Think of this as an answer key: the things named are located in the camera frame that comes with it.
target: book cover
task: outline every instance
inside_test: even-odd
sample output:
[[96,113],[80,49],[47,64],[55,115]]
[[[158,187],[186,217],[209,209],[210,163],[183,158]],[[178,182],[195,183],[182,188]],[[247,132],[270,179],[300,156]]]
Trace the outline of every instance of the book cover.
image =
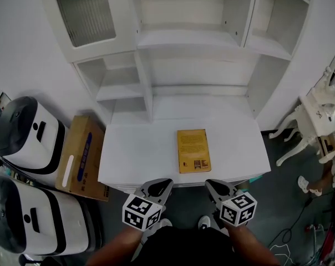
[[211,171],[205,129],[177,131],[180,173]]

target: box label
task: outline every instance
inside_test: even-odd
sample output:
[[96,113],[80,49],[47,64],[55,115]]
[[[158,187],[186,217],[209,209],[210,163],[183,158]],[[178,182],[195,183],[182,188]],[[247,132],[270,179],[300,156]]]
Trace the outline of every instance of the box label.
[[79,167],[79,171],[78,171],[78,181],[83,180],[86,160],[87,160],[88,155],[89,155],[91,141],[92,141],[92,133],[90,132],[88,134],[88,138],[86,139],[83,156],[81,157],[81,163],[80,163],[80,167]]

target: chair leg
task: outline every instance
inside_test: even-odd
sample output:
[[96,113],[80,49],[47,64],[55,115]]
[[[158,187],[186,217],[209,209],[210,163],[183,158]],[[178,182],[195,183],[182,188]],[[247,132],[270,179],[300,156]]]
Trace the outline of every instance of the chair leg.
[[284,142],[289,141],[289,140],[294,136],[294,134],[297,133],[297,132],[299,132],[299,131],[300,131],[300,130],[298,129],[298,127],[297,127],[297,128],[294,128],[294,129],[292,130],[291,134],[289,135],[289,137],[287,137],[286,139],[284,139]]
[[268,135],[268,138],[269,139],[273,139],[273,138],[276,138],[277,136],[279,136],[284,131],[284,129],[287,128],[288,124],[290,124],[292,120],[296,120],[296,116],[297,116],[297,112],[296,111],[293,112],[293,113],[291,113],[291,114],[289,114],[283,120],[283,122],[281,123],[280,128],[278,128],[277,132],[276,133],[270,133]]
[[314,137],[303,138],[301,140],[301,142],[299,142],[296,147],[294,147],[291,151],[289,151],[284,156],[282,156],[280,159],[278,159],[278,161],[276,162],[276,166],[282,165],[282,163],[286,159],[288,159],[289,157],[292,157],[292,156],[298,154],[299,152],[303,151],[309,145],[309,143],[313,141],[313,139],[314,139]]

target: black shorts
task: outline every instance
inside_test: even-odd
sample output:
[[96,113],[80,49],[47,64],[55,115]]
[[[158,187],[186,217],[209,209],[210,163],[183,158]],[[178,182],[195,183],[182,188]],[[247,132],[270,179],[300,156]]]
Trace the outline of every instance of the black shorts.
[[148,238],[136,265],[238,265],[228,236],[213,229],[163,227]]

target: white sneaker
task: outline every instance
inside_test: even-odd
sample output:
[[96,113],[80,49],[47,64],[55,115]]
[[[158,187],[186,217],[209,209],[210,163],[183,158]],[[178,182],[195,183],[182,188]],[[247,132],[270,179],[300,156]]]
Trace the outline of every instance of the white sneaker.
[[172,227],[172,223],[168,219],[162,219],[155,225],[153,225],[151,228],[148,228],[145,230],[143,237],[141,238],[142,244],[144,244],[149,236],[152,236],[153,234],[156,233],[158,229],[161,229],[162,227]]
[[322,195],[322,190],[319,191],[318,189],[309,189],[309,191],[318,197]]
[[308,193],[308,189],[307,186],[309,184],[309,181],[307,181],[303,176],[299,176],[298,177],[298,186],[300,187],[300,189],[304,192],[304,193]]
[[316,196],[322,195],[322,190],[316,190],[316,189],[307,189],[309,181],[307,181],[303,176],[298,177],[298,186],[304,193],[313,193]]
[[169,219],[162,219],[159,222],[159,228],[162,228],[162,227],[172,227],[172,223],[170,222]]
[[198,223],[199,229],[205,229],[210,227],[211,227],[211,219],[209,216],[203,216],[202,218],[200,218]]

